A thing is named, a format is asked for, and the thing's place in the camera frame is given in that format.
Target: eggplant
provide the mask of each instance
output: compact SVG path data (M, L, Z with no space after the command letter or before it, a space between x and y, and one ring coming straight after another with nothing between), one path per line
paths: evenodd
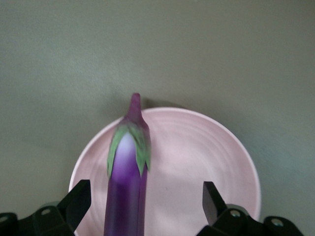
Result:
M104 236L143 236L151 140L141 114L140 94L131 97L107 158L108 189Z

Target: round plate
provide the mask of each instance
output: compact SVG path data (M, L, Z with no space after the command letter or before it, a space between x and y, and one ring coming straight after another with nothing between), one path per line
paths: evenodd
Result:
M255 166L240 141L223 125L180 108L143 111L151 133L145 236L193 236L207 220L202 209L203 181L213 181L227 204L244 207L258 220L260 185ZM69 189L90 179L92 204L78 236L103 236L107 198L106 159L115 126L102 129L86 146L73 170Z

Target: gray background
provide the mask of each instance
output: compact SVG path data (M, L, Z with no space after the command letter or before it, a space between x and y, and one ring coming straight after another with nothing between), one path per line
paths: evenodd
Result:
M138 91L230 129L256 165L261 219L312 235L314 39L314 1L0 0L0 212L62 199Z

